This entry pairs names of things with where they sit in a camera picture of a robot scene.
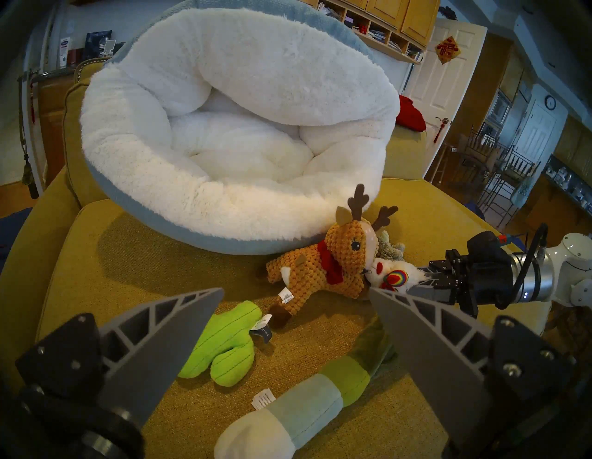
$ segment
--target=round pet bed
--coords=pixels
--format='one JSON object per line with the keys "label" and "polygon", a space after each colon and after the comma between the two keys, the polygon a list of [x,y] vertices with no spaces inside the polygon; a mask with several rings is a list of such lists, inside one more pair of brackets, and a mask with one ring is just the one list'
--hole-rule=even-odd
{"label": "round pet bed", "polygon": [[339,21],[297,0],[193,0],[95,74],[82,146],[107,196],[172,238],[231,254],[318,242],[373,200],[397,91]]}

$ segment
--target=plush toy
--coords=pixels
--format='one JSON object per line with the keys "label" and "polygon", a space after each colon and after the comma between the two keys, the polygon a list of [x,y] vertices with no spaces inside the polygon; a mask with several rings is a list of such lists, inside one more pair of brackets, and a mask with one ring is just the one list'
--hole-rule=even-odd
{"label": "plush toy", "polygon": [[426,274],[411,263],[378,257],[365,275],[371,286],[401,293],[426,279]]}
{"label": "plush toy", "polygon": [[380,231],[378,234],[378,253],[377,257],[386,258],[387,260],[403,261],[403,252],[405,251],[405,244],[399,242],[391,245],[388,233]]}
{"label": "plush toy", "polygon": [[234,421],[220,435],[214,458],[291,458],[344,407],[358,400],[379,366],[393,357],[388,335],[375,316],[347,355],[329,361],[263,409]]}
{"label": "plush toy", "polygon": [[285,253],[267,263],[268,281],[283,280],[290,296],[278,296],[271,307],[270,325],[281,327],[295,315],[316,291],[327,290],[358,298],[365,289],[364,273],[372,266],[378,251],[376,232],[390,224],[389,216],[398,207],[382,207],[372,224],[362,218],[369,197],[359,184],[350,210],[338,207],[334,224],[318,244]]}
{"label": "plush toy", "polygon": [[238,383],[255,360],[255,345],[249,330],[259,319],[261,309],[251,301],[213,315],[179,377],[194,378],[211,364],[210,375],[214,382],[224,387]]}

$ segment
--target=yellow couch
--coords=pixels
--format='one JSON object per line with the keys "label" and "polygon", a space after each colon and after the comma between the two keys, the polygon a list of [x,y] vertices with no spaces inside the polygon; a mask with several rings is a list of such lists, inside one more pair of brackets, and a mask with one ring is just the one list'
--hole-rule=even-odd
{"label": "yellow couch", "polygon": [[[226,291],[219,311],[251,299],[265,312],[279,290],[255,280],[270,256],[222,255],[177,242],[126,214],[97,187],[82,156],[78,120],[89,78],[101,65],[87,62],[77,70],[63,123],[66,167],[33,208],[0,277],[0,358],[15,390],[22,385],[15,359],[74,314],[91,312],[101,326],[138,303],[210,287]],[[424,134],[395,129],[385,170],[416,180],[383,179],[366,215],[372,221],[380,206],[398,205],[388,232],[391,241],[406,244],[406,259],[416,265],[442,259],[450,248],[466,253],[470,237],[493,229],[417,177],[424,141]],[[531,303],[506,313],[541,332],[548,310],[548,304]],[[479,319],[491,324],[498,313],[482,306]],[[216,386],[207,372],[175,381],[143,429],[147,457],[211,457],[224,429],[252,410],[256,393],[269,387],[279,396],[345,354],[372,315],[368,302],[317,293],[269,344],[258,345],[253,368],[236,386]],[[445,441],[395,359],[296,457],[436,457]]]}

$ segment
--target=black cable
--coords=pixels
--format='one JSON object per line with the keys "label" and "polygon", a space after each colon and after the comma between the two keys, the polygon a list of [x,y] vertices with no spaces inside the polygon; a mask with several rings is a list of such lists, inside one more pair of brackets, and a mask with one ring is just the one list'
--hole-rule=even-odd
{"label": "black cable", "polygon": [[512,291],[507,296],[507,298],[503,301],[502,301],[499,294],[496,295],[496,303],[495,303],[496,308],[498,308],[498,309],[507,308],[510,305],[510,303],[514,300],[514,298],[516,298],[516,296],[518,295],[518,291],[520,290],[522,284],[524,283],[526,273],[528,273],[528,269],[530,268],[530,264],[532,263],[532,261],[535,258],[536,251],[538,250],[539,245],[541,245],[541,243],[544,242],[544,246],[546,247],[547,230],[548,230],[547,224],[541,223],[539,228],[536,230],[534,237],[532,238],[532,242],[530,243],[530,247],[528,247],[528,252],[526,253],[526,259],[524,261],[524,264],[522,265],[522,269],[520,270],[518,277],[516,278],[516,282],[514,283],[514,286],[512,287]]}

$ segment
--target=wall clock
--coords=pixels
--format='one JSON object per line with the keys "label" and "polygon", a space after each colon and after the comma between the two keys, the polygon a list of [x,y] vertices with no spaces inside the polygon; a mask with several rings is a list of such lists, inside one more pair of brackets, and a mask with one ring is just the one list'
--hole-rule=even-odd
{"label": "wall clock", "polygon": [[557,102],[551,94],[545,97],[545,107],[547,107],[549,110],[554,110],[556,106]]}

